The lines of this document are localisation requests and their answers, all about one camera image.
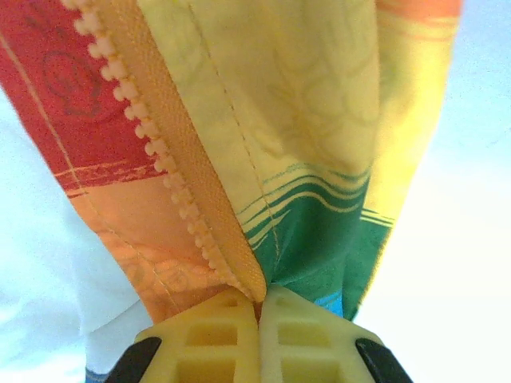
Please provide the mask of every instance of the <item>colorful fabric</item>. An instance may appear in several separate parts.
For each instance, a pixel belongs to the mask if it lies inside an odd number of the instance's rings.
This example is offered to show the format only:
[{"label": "colorful fabric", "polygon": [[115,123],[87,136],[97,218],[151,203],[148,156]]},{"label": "colorful fabric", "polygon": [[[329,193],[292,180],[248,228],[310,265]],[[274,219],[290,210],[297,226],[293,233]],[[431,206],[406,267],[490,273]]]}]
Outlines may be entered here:
[{"label": "colorful fabric", "polygon": [[156,322],[269,283],[354,317],[434,132],[459,0],[3,3],[2,85]]}]

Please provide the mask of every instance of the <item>seam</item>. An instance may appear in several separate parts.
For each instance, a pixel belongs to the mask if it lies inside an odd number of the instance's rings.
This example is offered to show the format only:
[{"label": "seam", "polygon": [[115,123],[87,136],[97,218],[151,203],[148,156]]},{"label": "seam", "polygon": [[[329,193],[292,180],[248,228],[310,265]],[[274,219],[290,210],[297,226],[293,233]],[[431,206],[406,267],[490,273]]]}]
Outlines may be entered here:
[{"label": "seam", "polygon": [[271,230],[272,230],[273,236],[275,238],[275,252],[276,252],[276,258],[275,258],[275,263],[274,263],[274,269],[275,269],[276,263],[280,260],[279,238],[278,238],[278,235],[277,235],[277,231],[275,229],[275,218],[274,218],[273,212],[272,212],[272,210],[270,208],[270,204],[269,204],[269,202],[267,200],[267,196],[264,193],[263,182],[261,181],[261,179],[259,177],[259,174],[258,174],[257,169],[256,169],[256,164],[254,163],[254,160],[252,158],[252,154],[250,153],[250,149],[248,147],[247,138],[245,137],[245,135],[243,133],[243,129],[241,128],[240,119],[237,116],[236,110],[234,108],[234,103],[233,103],[232,99],[229,96],[229,93],[227,91],[227,87],[226,87],[225,83],[222,81],[222,77],[220,76],[220,72],[218,70],[218,66],[216,65],[215,61],[213,60],[213,57],[212,57],[212,54],[211,54],[211,50],[209,49],[209,45],[208,45],[208,43],[206,41],[206,38],[204,37],[204,34],[202,33],[202,29],[200,28],[199,21],[197,19],[197,16],[195,15],[195,12],[193,11],[192,4],[190,4],[190,3],[188,4],[188,10],[190,12],[190,15],[192,16],[193,25],[195,26],[195,28],[197,30],[197,33],[199,34],[200,42],[201,42],[202,46],[204,47],[204,49],[206,51],[206,54],[208,56],[208,59],[211,62],[212,67],[213,67],[213,69],[215,71],[215,75],[218,77],[218,81],[219,81],[219,83],[222,86],[222,90],[224,91],[224,95],[225,95],[225,97],[226,97],[226,99],[228,101],[229,108],[232,111],[232,118],[234,119],[234,121],[236,123],[236,126],[238,128],[238,133],[241,135],[241,138],[243,140],[244,149],[245,149],[245,152],[247,153],[248,159],[250,161],[250,165],[252,166],[252,170],[254,172],[255,179],[257,180],[257,184],[259,186],[259,191],[261,192],[261,196],[263,198],[264,203],[266,204],[266,208],[267,208],[268,214],[270,215]]},{"label": "seam", "polygon": [[77,183],[78,187],[79,187],[79,190],[80,192],[83,193],[83,195],[85,196],[87,202],[89,203],[90,207],[92,208],[93,212],[96,214],[96,216],[99,218],[99,220],[105,225],[105,227],[107,228],[107,230],[115,235],[120,241],[122,241],[124,244],[126,244],[129,248],[131,248],[133,251],[135,251],[137,257],[140,257],[142,258],[143,260],[145,260],[149,265],[151,265],[151,271],[153,272],[154,276],[156,277],[156,280],[163,286],[165,292],[167,293],[168,295],[168,299],[170,300],[170,302],[174,305],[174,308],[179,311],[179,306],[177,305],[176,301],[174,301],[174,299],[172,299],[172,295],[170,294],[170,291],[168,290],[168,287],[160,280],[160,277],[158,275],[158,273],[155,271],[154,269],[154,266],[153,264],[148,261],[146,259],[146,257],[144,257],[142,255],[142,253],[140,251],[138,251],[130,242],[128,242],[126,239],[123,239],[114,229],[112,229],[107,223],[106,221],[103,219],[103,217],[100,215],[99,211],[97,210],[96,206],[94,205],[94,203],[92,202],[92,200],[89,198],[89,195],[88,193],[86,192],[86,190],[83,188],[83,186],[81,185],[81,182],[80,180],[77,178],[77,175],[76,175],[76,172],[75,172],[75,168],[73,166],[73,163],[71,162],[71,159],[69,158],[69,155],[67,153],[67,151],[65,150],[65,147],[64,145],[62,144],[61,142],[61,139],[60,139],[60,136],[58,135],[57,131],[55,130],[55,127],[52,125],[51,123],[51,120],[50,120],[50,117],[48,116],[48,114],[46,113],[45,111],[45,108],[44,108],[44,105],[42,104],[41,100],[39,99],[39,96],[34,88],[34,85],[32,84],[32,81],[30,80],[27,72],[25,71],[25,68],[23,67],[23,64],[19,61],[18,57],[16,56],[16,54],[14,53],[14,51],[10,48],[10,45],[9,43],[7,42],[7,40],[4,38],[2,32],[0,31],[0,42],[2,43],[4,49],[6,50],[7,52],[7,55],[9,56],[9,59],[13,62],[14,66],[16,67],[16,70],[19,72],[19,74],[21,75],[23,81],[25,82],[25,85],[29,91],[29,94],[31,95],[34,103],[36,104],[37,108],[38,108],[38,111],[39,113],[41,114],[41,117],[43,118],[43,120],[45,121],[46,123],[46,127],[49,129],[49,131],[51,132],[53,138],[57,141],[57,145],[58,147],[61,149],[61,152],[62,152],[62,155],[64,156],[65,158],[65,162],[66,164],[68,165],[69,167],[69,170],[75,180],[75,182]]}]

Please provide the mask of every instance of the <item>plastic zipper teeth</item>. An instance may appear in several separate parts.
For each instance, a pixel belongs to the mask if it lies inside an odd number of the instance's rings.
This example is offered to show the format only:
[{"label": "plastic zipper teeth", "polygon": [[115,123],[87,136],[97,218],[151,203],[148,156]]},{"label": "plastic zipper teeth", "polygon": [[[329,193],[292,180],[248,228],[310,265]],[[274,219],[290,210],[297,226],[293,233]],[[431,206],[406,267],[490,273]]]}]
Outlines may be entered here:
[{"label": "plastic zipper teeth", "polygon": [[101,68],[101,76],[107,81],[117,81],[118,86],[113,90],[113,96],[118,101],[128,100],[130,105],[125,109],[125,116],[129,120],[139,120],[135,129],[139,138],[148,137],[145,151],[149,156],[157,154],[154,168],[158,172],[167,172],[164,185],[171,192],[171,200],[178,206],[180,217],[187,225],[190,235],[195,238],[195,244],[200,248],[202,257],[208,261],[209,267],[230,286],[234,286],[248,297],[251,292],[245,288],[232,273],[225,262],[204,217],[193,200],[184,178],[177,169],[176,162],[168,150],[160,134],[160,129],[151,119],[150,112],[144,103],[144,97],[137,89],[137,85],[129,71],[125,68],[116,47],[109,38],[109,31],[103,26],[98,17],[97,8],[93,0],[61,0],[68,10],[79,10],[81,18],[75,20],[74,28],[82,36],[93,35],[95,42],[89,45],[89,54],[97,59],[105,58],[107,65]]}]

